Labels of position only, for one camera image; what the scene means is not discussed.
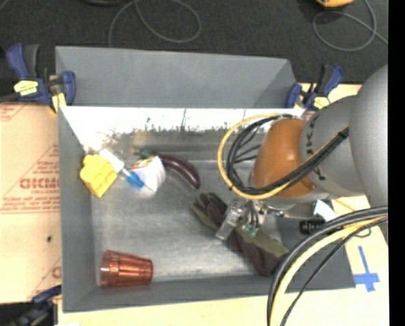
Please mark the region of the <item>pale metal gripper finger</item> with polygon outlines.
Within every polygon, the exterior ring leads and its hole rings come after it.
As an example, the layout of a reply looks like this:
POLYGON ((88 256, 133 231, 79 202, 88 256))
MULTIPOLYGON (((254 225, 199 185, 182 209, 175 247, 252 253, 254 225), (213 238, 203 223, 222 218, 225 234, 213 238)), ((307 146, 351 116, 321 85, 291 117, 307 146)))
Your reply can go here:
POLYGON ((237 207, 230 206, 223 222, 216 232, 216 237, 220 240, 227 240, 237 225, 237 207))
POLYGON ((244 207, 231 207, 227 210, 223 223, 223 240, 227 240, 232 231, 239 223, 240 217, 244 214, 244 207))

